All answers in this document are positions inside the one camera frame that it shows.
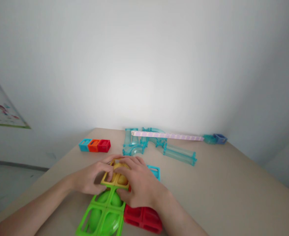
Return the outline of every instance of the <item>orange block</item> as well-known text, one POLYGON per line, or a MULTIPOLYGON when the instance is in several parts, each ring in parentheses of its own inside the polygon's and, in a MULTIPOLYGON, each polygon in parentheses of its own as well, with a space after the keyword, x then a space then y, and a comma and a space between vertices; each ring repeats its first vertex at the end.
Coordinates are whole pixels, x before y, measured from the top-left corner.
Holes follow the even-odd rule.
POLYGON ((88 144, 88 149, 90 152, 98 152, 97 145, 100 142, 100 139, 93 139, 89 144, 88 144))

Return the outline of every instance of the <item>right hand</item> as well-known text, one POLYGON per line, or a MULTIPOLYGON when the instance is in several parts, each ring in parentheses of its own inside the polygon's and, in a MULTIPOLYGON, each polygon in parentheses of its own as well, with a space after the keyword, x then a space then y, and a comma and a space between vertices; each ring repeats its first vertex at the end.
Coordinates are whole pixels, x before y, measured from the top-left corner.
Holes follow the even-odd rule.
POLYGON ((114 172, 124 175, 131 186, 131 192, 117 189, 120 198, 132 208, 156 209, 158 201, 168 192, 168 189, 158 181, 141 157, 125 156, 119 162, 127 164, 130 169, 119 167, 114 172))

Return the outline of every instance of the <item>tabletop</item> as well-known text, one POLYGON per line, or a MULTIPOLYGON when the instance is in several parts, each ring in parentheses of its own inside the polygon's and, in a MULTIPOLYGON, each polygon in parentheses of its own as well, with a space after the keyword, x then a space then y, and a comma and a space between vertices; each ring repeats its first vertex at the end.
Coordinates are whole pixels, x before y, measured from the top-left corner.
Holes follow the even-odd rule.
MULTIPOLYGON (((0 222, 64 176, 109 154, 121 154, 124 137, 124 130, 95 128, 86 138, 110 139, 108 153, 81 152, 76 145, 0 213, 0 222)), ((161 183, 209 235, 289 235, 289 189, 233 145, 175 139, 168 143, 195 151, 196 165, 163 156, 151 142, 139 156, 146 164, 160 167, 161 183)), ((36 235, 75 235, 91 199, 91 195, 73 192, 36 235)), ((155 234, 124 224, 122 236, 131 235, 155 234)))

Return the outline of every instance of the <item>red block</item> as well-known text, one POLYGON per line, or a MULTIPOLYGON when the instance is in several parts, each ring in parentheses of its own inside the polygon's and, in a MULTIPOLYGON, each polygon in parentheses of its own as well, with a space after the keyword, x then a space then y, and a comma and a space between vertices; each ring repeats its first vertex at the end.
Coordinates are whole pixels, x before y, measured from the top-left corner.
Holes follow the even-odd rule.
POLYGON ((157 212, 149 207, 131 208, 126 204, 124 221, 133 226, 160 234, 163 226, 157 212))
POLYGON ((163 226, 158 213, 149 207, 143 208, 143 218, 142 218, 143 228, 156 234, 162 232, 163 226))
POLYGON ((143 228, 142 218, 143 218, 143 207, 131 208, 126 204, 124 211, 124 221, 133 226, 143 228))
POLYGON ((111 141, 106 140, 106 139, 102 139, 101 141, 99 141, 97 145, 97 149, 99 152, 108 152, 110 147, 111 147, 111 141))

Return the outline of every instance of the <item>pink strip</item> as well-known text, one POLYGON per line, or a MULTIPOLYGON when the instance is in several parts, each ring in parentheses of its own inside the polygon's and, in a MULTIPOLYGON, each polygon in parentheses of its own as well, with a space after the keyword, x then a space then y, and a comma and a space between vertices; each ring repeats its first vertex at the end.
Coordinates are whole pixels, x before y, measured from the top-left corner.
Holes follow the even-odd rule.
POLYGON ((155 137, 155 138, 172 138, 172 139, 182 139, 182 140, 193 140, 193 141, 203 141, 204 138, 200 136, 191 136, 183 134, 165 134, 156 132, 141 132, 141 131, 131 131, 131 135, 140 137, 155 137))

